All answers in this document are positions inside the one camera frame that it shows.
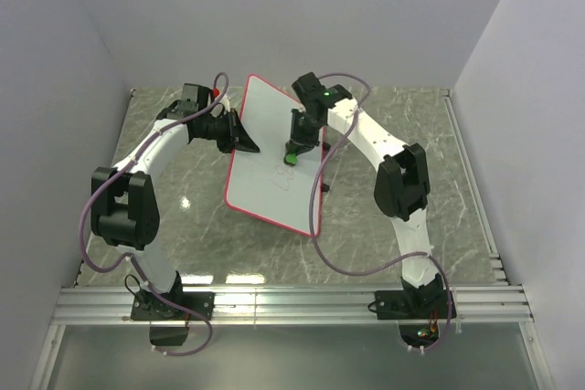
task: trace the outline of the marble floor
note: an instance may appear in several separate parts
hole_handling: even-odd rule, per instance
[[[121,160],[150,131],[155,115],[180,97],[179,88],[138,89],[130,102],[114,162]],[[242,88],[232,88],[232,103]],[[353,89],[355,96],[361,90]],[[454,285],[495,282],[480,217],[439,89],[374,88],[364,106],[370,116],[406,143],[427,151],[431,179],[428,229],[433,254]],[[329,130],[327,140],[336,134]],[[229,155],[214,142],[193,141],[155,183],[161,226],[157,239],[184,283],[319,284],[399,283],[393,267],[365,278],[349,278],[329,269],[307,237],[229,209],[223,188]],[[320,244],[338,266],[363,270],[399,255],[388,218],[378,211],[373,189],[376,172],[351,144],[327,166]],[[98,237],[90,238],[90,256],[100,265],[119,253]],[[130,264],[109,274],[81,267],[80,285],[122,285]]]

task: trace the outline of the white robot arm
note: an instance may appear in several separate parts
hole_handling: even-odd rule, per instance
[[[304,111],[292,111],[291,138],[284,162],[294,165],[297,155],[319,144],[318,132],[327,125],[346,134],[358,112],[357,124],[347,139],[363,153],[378,172],[374,197],[380,210],[390,217],[400,254],[431,253],[426,224],[429,175],[426,155],[418,145],[408,146],[377,124],[342,86],[329,89],[313,74],[303,75],[292,85]],[[431,284],[438,270],[425,257],[402,262],[402,279],[414,289]]]
[[[214,91],[207,87],[185,84],[181,99],[158,114],[153,129],[126,158],[113,168],[96,169],[91,177],[92,192],[95,192],[117,170],[130,162],[134,163],[123,177],[96,199],[91,209],[91,230],[121,253],[132,254],[150,285],[159,293],[168,294],[174,302],[181,295],[182,285],[180,276],[155,240],[160,216],[154,196],[154,182],[193,139],[214,140],[222,153],[231,153],[234,149],[260,152],[242,127],[236,111],[229,107],[226,97],[212,111],[185,123],[178,122],[206,108],[213,95]],[[169,124],[176,126],[163,131]],[[153,134],[158,136],[149,143]],[[125,202],[116,199],[123,195],[127,195]],[[146,286],[142,285],[142,288],[144,300],[150,300],[163,317],[176,313],[176,310],[155,300]]]
[[[386,157],[404,154],[406,143],[384,130],[365,111],[359,110],[357,101],[353,98],[340,100],[329,110],[327,126],[345,134],[355,111],[359,111],[357,125],[347,139],[366,156],[376,171]],[[406,255],[414,251],[431,253],[426,208],[417,208],[409,214],[406,221],[398,215],[392,216],[390,221],[396,232],[400,254]],[[437,273],[437,268],[428,258],[408,258],[402,261],[402,278],[416,288],[431,283]]]

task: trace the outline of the purple cable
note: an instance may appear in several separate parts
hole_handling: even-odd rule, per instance
[[[148,280],[148,278],[145,276],[144,271],[141,269],[140,265],[138,265],[138,262],[133,258],[132,253],[123,253],[113,264],[111,264],[109,267],[100,267],[99,265],[96,265],[90,258],[90,255],[88,254],[88,250],[85,246],[85,239],[83,238],[83,229],[85,227],[85,222],[87,220],[88,215],[90,214],[91,211],[91,207],[93,206],[93,204],[95,203],[95,201],[98,199],[98,197],[103,194],[103,192],[110,187],[110,185],[112,185],[116,180],[118,180],[126,171],[128,171],[129,169],[131,169],[135,164],[138,163],[138,159],[140,159],[142,157],[142,155],[144,154],[144,152],[148,149],[148,147],[154,142],[154,140],[163,135],[164,132],[169,131],[170,129],[176,127],[177,125],[180,125],[182,123],[186,123],[189,121],[194,120],[195,118],[201,116],[202,114],[207,113],[208,111],[212,111],[216,105],[219,104],[219,102],[221,101],[221,99],[226,95],[226,93],[228,92],[228,86],[229,86],[229,78],[228,78],[228,74],[225,72],[219,72],[217,74],[217,76],[214,78],[213,80],[213,88],[215,89],[216,86],[218,85],[218,80],[223,77],[226,81],[223,90],[221,91],[221,93],[219,93],[219,95],[214,99],[214,101],[211,103],[211,105],[207,106],[205,109],[198,111],[190,116],[187,116],[186,118],[183,118],[179,121],[174,121],[169,123],[168,125],[166,125],[165,127],[163,127],[159,132],[154,133],[152,136],[150,136],[148,139],[146,139],[146,141],[144,141],[143,145],[138,149],[138,151],[136,152],[136,155],[130,160],[130,162],[128,162],[128,164],[126,164],[122,169],[120,169],[116,174],[114,174],[112,177],[110,177],[108,180],[106,180],[106,182],[104,184],[102,184],[90,197],[90,199],[88,200],[88,202],[85,204],[85,206],[83,207],[83,210],[81,210],[81,217],[80,217],[80,223],[79,223],[79,227],[78,227],[78,241],[80,244],[80,252],[81,252],[81,257],[83,258],[83,261],[94,271],[97,271],[98,273],[109,273],[110,271],[115,270],[121,263],[122,261],[126,258],[126,257],[130,257],[131,258],[131,262],[134,266],[134,268],[136,269],[136,271],[138,272],[139,276],[142,278],[142,280],[144,282],[148,282],[148,288],[149,290],[155,295],[155,297],[160,300],[162,303],[166,304],[167,306],[173,307],[177,310],[180,310],[182,312],[186,312],[190,315],[192,315],[193,317],[200,319],[201,321],[203,321],[209,328],[209,336],[207,337],[207,339],[203,342],[203,344],[201,344],[201,346],[199,346],[198,348],[192,350],[192,351],[188,351],[188,352],[184,352],[184,353],[171,353],[171,352],[167,352],[166,354],[169,356],[187,356],[193,353],[197,353],[200,352],[201,350],[203,350],[211,341],[211,336],[213,335],[213,329],[211,327],[211,323],[209,322],[208,319],[206,319],[203,315],[199,314],[198,312],[195,311],[191,311],[188,308],[185,308],[181,305],[177,305],[176,303],[173,303],[170,300],[165,299],[162,295],[159,294],[159,292],[157,290],[154,289],[154,287],[150,284],[150,281]],[[164,353],[165,351],[156,348],[157,351]]]
[[[357,101],[357,108],[360,109],[362,104],[364,103],[364,101],[369,97],[370,93],[372,92],[372,88],[369,86],[369,84],[367,84],[364,80],[362,80],[359,77],[356,77],[355,75],[351,75],[349,73],[339,73],[339,72],[335,72],[335,73],[328,73],[326,75],[323,75],[321,77],[319,77],[319,79],[325,79],[325,78],[331,78],[331,77],[345,77],[345,78],[350,78],[350,79],[354,79],[355,81],[361,83],[364,87],[366,87],[366,93],[364,93],[364,96],[362,96],[358,101]],[[406,259],[406,258],[415,258],[415,257],[427,257],[431,260],[431,262],[435,265],[435,267],[437,267],[437,270],[441,273],[441,276],[443,278],[443,281],[445,282],[445,289],[447,290],[447,306],[448,306],[448,310],[447,310],[447,322],[445,322],[445,330],[443,332],[443,335],[441,337],[439,337],[439,339],[433,343],[431,346],[425,348],[425,351],[429,351],[431,349],[434,349],[435,346],[437,346],[439,344],[440,341],[442,341],[442,339],[444,338],[444,336],[449,332],[449,328],[451,327],[451,320],[452,320],[452,294],[451,294],[451,289],[449,286],[449,280],[447,279],[447,274],[445,273],[444,269],[442,268],[441,264],[439,263],[439,261],[433,256],[430,255],[428,253],[425,253],[424,251],[413,251],[411,253],[407,253],[406,255],[401,255],[397,258],[392,259],[390,262],[387,262],[383,265],[381,265],[380,267],[374,268],[374,269],[367,269],[365,271],[348,271],[346,269],[340,269],[339,267],[337,267],[336,265],[334,265],[333,262],[331,262],[327,256],[324,254],[324,252],[321,250],[321,247],[319,247],[319,242],[317,241],[317,236],[314,233],[314,220],[313,220],[313,214],[314,214],[314,199],[315,196],[317,194],[317,187],[320,187],[320,182],[321,182],[321,175],[323,173],[323,170],[325,168],[325,166],[327,165],[327,162],[329,162],[329,160],[331,159],[331,157],[333,157],[333,155],[335,154],[335,152],[339,149],[339,147],[345,143],[347,141],[347,139],[349,138],[349,135],[351,134],[351,132],[355,129],[355,127],[357,126],[357,120],[359,118],[359,111],[355,111],[354,112],[354,118],[351,121],[351,125],[349,126],[349,129],[347,130],[347,132],[345,132],[341,138],[339,139],[339,141],[337,141],[335,143],[335,145],[333,145],[331,147],[331,149],[329,150],[329,152],[327,153],[327,155],[325,156],[325,158],[323,159],[323,161],[321,162],[321,165],[319,166],[319,169],[317,170],[317,175],[314,178],[313,181],[313,187],[311,188],[311,197],[309,198],[309,231],[311,232],[311,240],[313,241],[313,246],[315,251],[317,252],[317,254],[319,255],[319,258],[321,258],[321,260],[325,263],[325,265],[327,267],[329,267],[330,269],[332,269],[333,271],[339,273],[339,274],[343,274],[345,276],[369,276],[370,274],[375,274],[375,273],[379,273],[380,271],[387,269],[393,265],[398,264],[399,262],[401,262],[402,260]]]

